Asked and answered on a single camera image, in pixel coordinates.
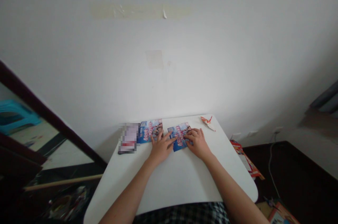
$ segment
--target finger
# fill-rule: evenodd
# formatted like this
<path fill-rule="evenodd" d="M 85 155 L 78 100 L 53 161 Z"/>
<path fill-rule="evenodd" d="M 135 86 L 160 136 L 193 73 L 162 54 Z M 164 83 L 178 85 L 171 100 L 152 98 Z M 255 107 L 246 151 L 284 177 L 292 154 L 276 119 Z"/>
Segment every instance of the finger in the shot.
<path fill-rule="evenodd" d="M 193 130 L 197 132 L 198 135 L 201 135 L 201 131 L 199 129 L 194 128 Z"/>
<path fill-rule="evenodd" d="M 170 136 L 171 132 L 168 132 L 164 137 L 163 140 L 167 140 L 167 138 Z"/>
<path fill-rule="evenodd" d="M 191 150 L 191 148 L 193 147 L 192 144 L 189 141 L 186 141 L 187 147 Z"/>
<path fill-rule="evenodd" d="M 170 144 L 168 147 L 167 147 L 167 150 L 168 151 L 172 151 L 174 149 L 174 144 Z"/>
<path fill-rule="evenodd" d="M 163 135 L 163 130 L 160 130 L 160 131 L 158 132 L 158 136 L 157 136 L 157 140 L 158 140 L 158 141 L 162 139 L 162 135 Z"/>
<path fill-rule="evenodd" d="M 155 140 L 154 140 L 154 138 L 153 138 L 152 135 L 150 136 L 150 138 L 151 138 L 151 143 L 152 143 L 152 145 L 155 145 Z"/>
<path fill-rule="evenodd" d="M 175 142 L 175 140 L 177 140 L 178 136 L 176 136 L 175 138 L 172 138 L 172 139 L 168 139 L 167 142 L 168 142 L 168 145 L 172 144 Z"/>
<path fill-rule="evenodd" d="M 187 138 L 187 139 L 189 139 L 189 140 L 191 140 L 192 142 L 194 142 L 195 141 L 195 137 L 193 136 L 193 135 L 184 135 L 184 137 L 185 138 Z"/>
<path fill-rule="evenodd" d="M 191 135 L 197 137 L 197 136 L 198 136 L 198 133 L 197 133 L 195 130 L 192 130 L 192 131 L 191 131 Z"/>

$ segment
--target hand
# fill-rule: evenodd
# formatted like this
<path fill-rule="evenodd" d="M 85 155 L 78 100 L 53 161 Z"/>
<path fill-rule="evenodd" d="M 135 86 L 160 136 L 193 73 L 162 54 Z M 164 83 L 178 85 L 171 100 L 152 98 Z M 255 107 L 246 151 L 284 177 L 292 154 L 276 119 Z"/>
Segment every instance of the hand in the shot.
<path fill-rule="evenodd" d="M 190 142 L 186 141 L 190 151 L 193 152 L 202 161 L 205 161 L 207 158 L 212 156 L 208 144 L 205 141 L 202 128 L 201 129 L 194 128 L 186 135 L 184 135 L 184 137 L 191 140 L 194 143 L 194 145 L 192 145 Z"/>
<path fill-rule="evenodd" d="M 148 157 L 148 160 L 151 164 L 158 166 L 161 162 L 163 162 L 169 154 L 173 151 L 173 142 L 177 140 L 177 137 L 168 139 L 171 133 L 167 133 L 163 136 L 163 130 L 158 133 L 157 141 L 154 140 L 151 135 L 152 142 L 152 150 Z"/>

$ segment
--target power cord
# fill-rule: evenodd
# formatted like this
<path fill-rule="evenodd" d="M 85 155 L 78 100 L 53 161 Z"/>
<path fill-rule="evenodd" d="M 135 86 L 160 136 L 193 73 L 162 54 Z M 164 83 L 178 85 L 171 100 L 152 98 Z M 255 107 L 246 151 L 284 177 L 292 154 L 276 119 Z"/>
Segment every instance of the power cord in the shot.
<path fill-rule="evenodd" d="M 270 176 L 271 176 L 272 182 L 273 182 L 273 184 L 274 184 L 274 186 L 275 186 L 275 189 L 276 189 L 277 195 L 278 195 L 278 197 L 279 197 L 279 198 L 281 198 L 281 196 L 280 196 L 280 195 L 279 195 L 279 193 L 278 193 L 277 187 L 276 187 L 276 185 L 275 185 L 274 178 L 272 177 L 272 174 L 271 174 L 271 168 L 270 168 L 270 165 L 271 165 L 271 160 L 272 160 L 272 147 L 274 146 L 274 144 L 276 144 L 276 137 L 277 137 L 277 134 L 278 134 L 278 133 L 279 133 L 279 132 L 275 132 L 275 133 L 274 133 L 274 135 L 275 135 L 275 137 L 274 137 L 274 139 L 275 139 L 275 142 L 274 142 L 274 143 L 272 143 L 272 145 L 270 146 L 269 173 L 270 173 Z"/>

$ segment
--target blue stool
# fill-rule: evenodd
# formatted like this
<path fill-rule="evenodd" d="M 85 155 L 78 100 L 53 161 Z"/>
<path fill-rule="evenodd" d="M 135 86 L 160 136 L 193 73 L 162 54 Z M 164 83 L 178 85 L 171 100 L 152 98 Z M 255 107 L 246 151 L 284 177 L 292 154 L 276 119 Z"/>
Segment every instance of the blue stool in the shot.
<path fill-rule="evenodd" d="M 3 112 L 16 113 L 13 116 L 2 116 Z M 9 135 L 10 131 L 23 125 L 40 124 L 39 116 L 14 100 L 0 101 L 0 133 Z"/>

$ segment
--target electrical outlet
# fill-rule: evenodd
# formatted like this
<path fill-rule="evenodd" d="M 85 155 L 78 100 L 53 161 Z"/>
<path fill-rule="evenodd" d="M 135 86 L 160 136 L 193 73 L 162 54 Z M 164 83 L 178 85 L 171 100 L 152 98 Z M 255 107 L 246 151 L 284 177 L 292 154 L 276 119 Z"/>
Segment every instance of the electrical outlet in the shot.
<path fill-rule="evenodd" d="M 231 138 L 230 139 L 233 139 L 233 140 L 238 140 L 239 138 L 240 138 L 240 135 L 241 135 L 242 133 L 241 132 L 238 132 L 238 133 L 234 133 L 232 136 L 231 136 Z"/>
<path fill-rule="evenodd" d="M 258 133 L 258 131 L 251 131 L 251 132 L 249 132 L 248 137 L 254 137 L 254 136 L 256 136 L 257 133 Z"/>
<path fill-rule="evenodd" d="M 280 133 L 282 129 L 283 129 L 283 127 L 282 127 L 282 126 L 280 126 L 280 127 L 276 127 L 276 128 L 273 130 L 273 132 L 272 132 L 272 133 Z"/>

